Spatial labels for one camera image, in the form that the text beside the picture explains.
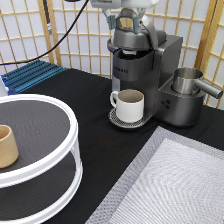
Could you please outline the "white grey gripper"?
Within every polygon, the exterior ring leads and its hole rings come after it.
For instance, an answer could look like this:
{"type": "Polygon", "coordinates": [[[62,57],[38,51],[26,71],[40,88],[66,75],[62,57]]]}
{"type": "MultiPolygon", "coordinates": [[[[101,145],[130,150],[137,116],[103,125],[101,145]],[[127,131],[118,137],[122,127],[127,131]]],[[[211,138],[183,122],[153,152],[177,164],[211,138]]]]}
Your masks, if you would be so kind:
{"type": "Polygon", "coordinates": [[[109,9],[134,8],[133,31],[138,34],[141,30],[141,21],[145,14],[145,9],[154,7],[160,0],[90,0],[93,8],[101,8],[106,17],[108,28],[115,28],[115,16],[109,9]]]}

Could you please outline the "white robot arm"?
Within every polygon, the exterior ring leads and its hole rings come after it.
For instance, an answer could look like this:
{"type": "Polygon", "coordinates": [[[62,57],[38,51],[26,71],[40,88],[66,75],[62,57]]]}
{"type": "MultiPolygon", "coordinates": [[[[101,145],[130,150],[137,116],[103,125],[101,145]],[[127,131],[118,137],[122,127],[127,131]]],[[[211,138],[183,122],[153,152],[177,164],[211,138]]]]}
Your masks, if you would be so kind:
{"type": "Polygon", "coordinates": [[[110,30],[121,27],[121,18],[130,18],[135,34],[140,32],[140,21],[145,10],[154,7],[159,0],[90,0],[93,8],[101,8],[110,30]]]}

